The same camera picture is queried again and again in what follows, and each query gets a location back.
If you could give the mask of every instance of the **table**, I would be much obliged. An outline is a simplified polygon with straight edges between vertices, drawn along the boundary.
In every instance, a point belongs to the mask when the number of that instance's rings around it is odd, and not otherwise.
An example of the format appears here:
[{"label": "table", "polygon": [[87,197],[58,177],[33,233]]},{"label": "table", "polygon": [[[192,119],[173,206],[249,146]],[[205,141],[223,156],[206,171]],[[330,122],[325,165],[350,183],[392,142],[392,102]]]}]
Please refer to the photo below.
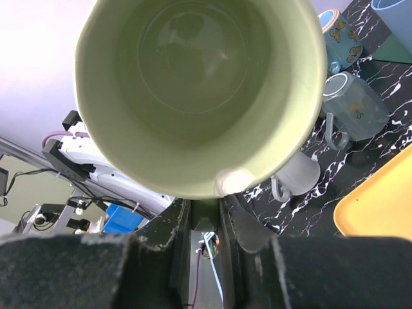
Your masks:
[{"label": "table", "polygon": [[355,0],[343,12],[364,44],[364,53],[348,71],[368,82],[388,106],[391,118],[375,137],[352,142],[339,152],[326,145],[326,122],[319,119],[301,149],[322,170],[308,194],[280,203],[273,198],[270,180],[243,193],[259,221],[280,235],[339,235],[333,222],[338,202],[412,142],[412,66],[372,59],[391,31],[370,2]]}]

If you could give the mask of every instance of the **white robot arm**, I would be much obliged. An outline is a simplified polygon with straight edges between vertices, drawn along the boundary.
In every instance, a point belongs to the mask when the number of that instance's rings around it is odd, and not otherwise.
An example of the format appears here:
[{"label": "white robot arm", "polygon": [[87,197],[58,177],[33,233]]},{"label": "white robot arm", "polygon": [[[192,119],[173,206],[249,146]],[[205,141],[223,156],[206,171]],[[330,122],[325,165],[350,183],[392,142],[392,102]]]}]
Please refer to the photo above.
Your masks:
[{"label": "white robot arm", "polygon": [[64,136],[61,139],[59,151],[73,163],[92,164],[94,169],[89,173],[89,177],[93,181],[124,198],[138,202],[153,214],[161,213],[172,203],[174,197],[150,191],[113,167],[92,139],[75,136],[76,132],[87,133],[84,123],[77,122],[68,131],[73,133],[73,136]]}]

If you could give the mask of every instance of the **green surface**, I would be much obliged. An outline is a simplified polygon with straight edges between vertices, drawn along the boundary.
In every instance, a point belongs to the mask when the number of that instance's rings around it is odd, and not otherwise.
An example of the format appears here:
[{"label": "green surface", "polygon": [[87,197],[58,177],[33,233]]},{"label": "green surface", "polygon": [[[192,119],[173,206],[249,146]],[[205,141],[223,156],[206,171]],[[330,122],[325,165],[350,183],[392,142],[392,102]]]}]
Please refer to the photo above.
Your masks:
[{"label": "green surface", "polygon": [[373,53],[373,60],[412,64],[412,55],[392,33]]}]

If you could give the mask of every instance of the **glass mug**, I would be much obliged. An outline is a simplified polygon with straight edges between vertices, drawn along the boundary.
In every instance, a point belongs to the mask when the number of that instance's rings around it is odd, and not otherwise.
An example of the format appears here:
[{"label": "glass mug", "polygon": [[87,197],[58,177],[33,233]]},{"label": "glass mug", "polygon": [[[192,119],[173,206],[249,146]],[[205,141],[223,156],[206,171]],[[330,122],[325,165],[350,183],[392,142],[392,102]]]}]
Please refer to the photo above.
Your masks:
[{"label": "glass mug", "polygon": [[[326,80],[322,114],[326,116],[325,140],[342,150],[350,140],[366,140],[381,132],[389,121],[389,109],[364,80],[342,72]],[[333,141],[333,126],[341,141]]]},{"label": "glass mug", "polygon": [[285,203],[292,195],[305,194],[315,187],[320,175],[319,163],[298,151],[275,175],[270,177],[273,197]]}]

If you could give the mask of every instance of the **black bracket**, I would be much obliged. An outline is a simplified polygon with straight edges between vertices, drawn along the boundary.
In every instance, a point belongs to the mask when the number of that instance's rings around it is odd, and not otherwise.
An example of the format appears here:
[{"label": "black bracket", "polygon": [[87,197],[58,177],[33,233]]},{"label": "black bracket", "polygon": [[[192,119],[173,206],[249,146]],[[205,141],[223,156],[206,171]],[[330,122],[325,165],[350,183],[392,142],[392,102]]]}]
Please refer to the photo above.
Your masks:
[{"label": "black bracket", "polygon": [[62,122],[63,128],[68,131],[77,122],[83,122],[78,111],[70,111]]},{"label": "black bracket", "polygon": [[[88,176],[89,171],[85,170],[83,165],[73,163],[67,159],[60,151],[61,142],[58,140],[50,139],[46,146],[44,146],[42,153],[46,159],[53,165],[53,167],[58,170],[58,172],[70,177],[71,179],[84,182]],[[88,169],[93,168],[93,166],[87,165]]]}]

